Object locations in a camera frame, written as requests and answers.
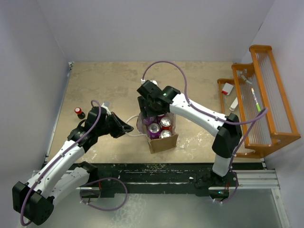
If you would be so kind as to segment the purple Fanta can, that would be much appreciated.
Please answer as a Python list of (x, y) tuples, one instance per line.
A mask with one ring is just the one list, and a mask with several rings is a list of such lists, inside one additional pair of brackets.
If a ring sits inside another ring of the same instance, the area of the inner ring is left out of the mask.
[(150, 116), (150, 117), (142, 119), (142, 123), (147, 126), (149, 126), (150, 124), (155, 123), (155, 122), (156, 122), (155, 116)]
[(152, 123), (148, 126), (148, 135), (150, 139), (159, 139), (161, 128), (157, 123)]

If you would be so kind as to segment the brown canvas bag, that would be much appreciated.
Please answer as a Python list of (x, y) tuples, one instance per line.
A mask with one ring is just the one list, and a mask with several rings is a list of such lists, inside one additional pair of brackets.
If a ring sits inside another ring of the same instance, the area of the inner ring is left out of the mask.
[(167, 150), (171, 150), (173, 148), (175, 148), (177, 146), (177, 140), (178, 140), (178, 134), (176, 133), (176, 116), (175, 114), (172, 113), (168, 113), (165, 115), (159, 115), (156, 116), (156, 122), (158, 125), (160, 125), (160, 120), (163, 117), (168, 117), (171, 119), (171, 137), (168, 138), (163, 138), (163, 139), (150, 139), (149, 135), (148, 135), (148, 126), (144, 125), (142, 123), (142, 117), (140, 114), (138, 115), (133, 115), (131, 116), (129, 119), (127, 119), (127, 123), (129, 123), (131, 120), (135, 119), (136, 120), (136, 130), (138, 133), (127, 133), (128, 136), (131, 137), (145, 137), (147, 139), (148, 145), (149, 145), (149, 149), (150, 149), (150, 153), (158, 153), (158, 152), (163, 152), (163, 151), (167, 151)]

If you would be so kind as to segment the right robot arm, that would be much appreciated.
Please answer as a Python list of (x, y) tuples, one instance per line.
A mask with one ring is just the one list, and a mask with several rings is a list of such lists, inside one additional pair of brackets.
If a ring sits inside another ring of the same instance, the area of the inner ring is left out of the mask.
[(172, 86), (160, 89), (150, 80), (142, 80), (137, 89), (138, 103), (144, 117), (161, 114), (182, 116), (205, 129), (215, 137), (212, 150), (216, 154), (211, 174), (212, 182), (222, 186), (228, 181), (228, 171), (233, 152), (242, 137), (235, 114), (226, 116), (214, 112), (186, 98), (186, 95)]

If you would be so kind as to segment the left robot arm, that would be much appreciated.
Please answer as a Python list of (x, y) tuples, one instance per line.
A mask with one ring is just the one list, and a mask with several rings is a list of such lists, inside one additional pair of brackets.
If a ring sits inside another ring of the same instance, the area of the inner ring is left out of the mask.
[(66, 171), (97, 143), (99, 137), (109, 134), (119, 138), (133, 130), (106, 107), (92, 107), (86, 119), (71, 131), (62, 148), (43, 168), (27, 182), (18, 181), (13, 186), (13, 208), (20, 213), (21, 224), (27, 226), (24, 218), (38, 226), (43, 224), (55, 204), (69, 192), (78, 186), (95, 185), (97, 168), (87, 162), (81, 163), (69, 175)]

